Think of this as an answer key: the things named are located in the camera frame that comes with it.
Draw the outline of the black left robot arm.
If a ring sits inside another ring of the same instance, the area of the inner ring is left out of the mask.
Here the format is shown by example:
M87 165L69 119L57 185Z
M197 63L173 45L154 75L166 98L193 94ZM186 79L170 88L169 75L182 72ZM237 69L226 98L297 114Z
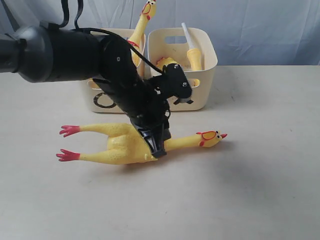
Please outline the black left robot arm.
M153 157L166 154L170 138L167 100L143 80L132 45L98 29L29 26L0 37L0 70L31 83L93 81L129 117Z

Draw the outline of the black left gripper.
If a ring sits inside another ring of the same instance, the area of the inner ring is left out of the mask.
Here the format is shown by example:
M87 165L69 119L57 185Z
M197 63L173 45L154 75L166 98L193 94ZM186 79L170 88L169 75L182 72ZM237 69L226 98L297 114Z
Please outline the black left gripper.
M151 155L156 159L165 156L165 141L172 137L169 117L166 116L170 107L156 87L140 77L127 77L124 81L124 111L136 125Z

